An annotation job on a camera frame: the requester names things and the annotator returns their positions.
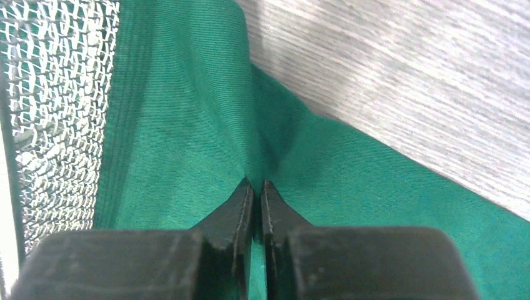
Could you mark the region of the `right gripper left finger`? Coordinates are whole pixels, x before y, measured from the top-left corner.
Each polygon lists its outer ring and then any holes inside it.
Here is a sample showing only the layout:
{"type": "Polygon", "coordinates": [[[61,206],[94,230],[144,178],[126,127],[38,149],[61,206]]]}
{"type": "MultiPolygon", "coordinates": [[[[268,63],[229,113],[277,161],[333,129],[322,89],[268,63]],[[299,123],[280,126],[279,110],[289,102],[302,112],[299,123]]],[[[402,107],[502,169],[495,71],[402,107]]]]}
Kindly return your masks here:
{"type": "Polygon", "coordinates": [[[254,190],[188,230],[64,231],[28,257],[11,299],[247,299],[254,190]]]}

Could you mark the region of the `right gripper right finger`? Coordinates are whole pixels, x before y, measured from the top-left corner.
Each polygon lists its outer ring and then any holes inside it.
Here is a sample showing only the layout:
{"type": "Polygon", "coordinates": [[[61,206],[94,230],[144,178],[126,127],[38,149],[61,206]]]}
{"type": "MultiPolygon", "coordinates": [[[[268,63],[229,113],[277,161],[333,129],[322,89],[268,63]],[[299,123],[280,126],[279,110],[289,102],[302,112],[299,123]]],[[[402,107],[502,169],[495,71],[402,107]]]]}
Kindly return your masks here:
{"type": "Polygon", "coordinates": [[[271,181],[261,192],[268,299],[478,299],[442,231],[314,226],[271,181]]]}

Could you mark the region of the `green surgical cloth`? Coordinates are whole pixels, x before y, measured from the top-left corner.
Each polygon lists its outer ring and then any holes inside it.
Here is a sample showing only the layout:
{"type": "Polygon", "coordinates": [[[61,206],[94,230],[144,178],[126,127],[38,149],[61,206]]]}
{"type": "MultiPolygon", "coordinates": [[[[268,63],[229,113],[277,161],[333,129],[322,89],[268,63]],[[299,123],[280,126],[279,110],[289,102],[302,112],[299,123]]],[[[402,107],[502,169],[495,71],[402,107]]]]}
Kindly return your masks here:
{"type": "Polygon", "coordinates": [[[344,123],[250,60],[234,1],[121,1],[94,225],[187,229],[242,178],[317,225],[449,234],[483,299],[529,298],[529,223],[344,123]]]}

